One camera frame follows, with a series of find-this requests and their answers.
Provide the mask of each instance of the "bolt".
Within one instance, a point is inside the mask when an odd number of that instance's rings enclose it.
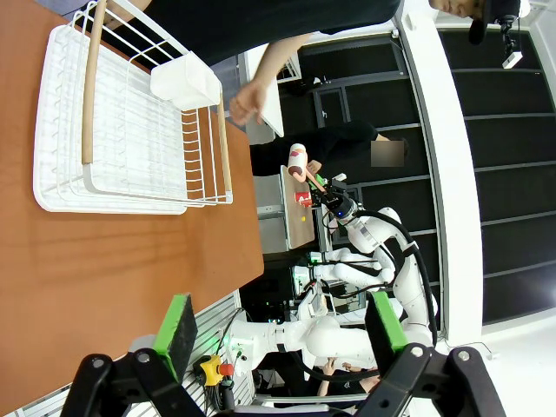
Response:
[[[465,350],[462,350],[461,352],[458,353],[458,358],[460,358],[462,361],[469,361],[469,353],[466,352]]]
[[[421,348],[418,347],[418,346],[413,347],[413,348],[411,349],[411,354],[412,354],[413,356],[416,356],[417,358],[420,358],[420,357],[423,355],[423,349],[421,349]]]
[[[141,363],[147,363],[148,361],[150,361],[149,354],[145,354],[143,352],[142,354],[137,355],[137,360]]]

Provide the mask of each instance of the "wooden tabletop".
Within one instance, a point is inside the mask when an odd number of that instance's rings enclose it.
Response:
[[[313,210],[303,207],[295,200],[295,193],[309,192],[309,184],[299,182],[288,174],[288,168],[282,166],[280,173],[284,211],[286,216],[286,236],[290,249],[314,240]]]
[[[32,191],[36,104],[52,28],[33,0],[0,14],[0,414],[155,333],[171,300],[195,311],[263,270],[248,138],[228,126],[234,203],[184,215],[49,213]]]

